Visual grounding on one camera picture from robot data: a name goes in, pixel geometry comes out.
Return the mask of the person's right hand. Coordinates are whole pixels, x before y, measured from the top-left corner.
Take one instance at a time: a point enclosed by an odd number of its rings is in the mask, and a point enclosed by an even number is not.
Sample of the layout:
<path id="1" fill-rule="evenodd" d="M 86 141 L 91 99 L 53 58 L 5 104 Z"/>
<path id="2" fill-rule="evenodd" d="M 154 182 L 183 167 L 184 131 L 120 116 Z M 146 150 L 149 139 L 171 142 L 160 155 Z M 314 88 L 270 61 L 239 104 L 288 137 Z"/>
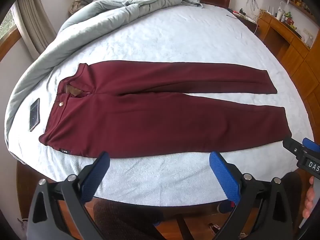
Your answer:
<path id="1" fill-rule="evenodd" d="M 315 192 L 313 189 L 314 176 L 309 179 L 310 187 L 306 193 L 306 198 L 304 202 L 304 209 L 302 212 L 303 218 L 308 219 L 312 213 L 313 209 L 313 200 L 315 198 Z"/>

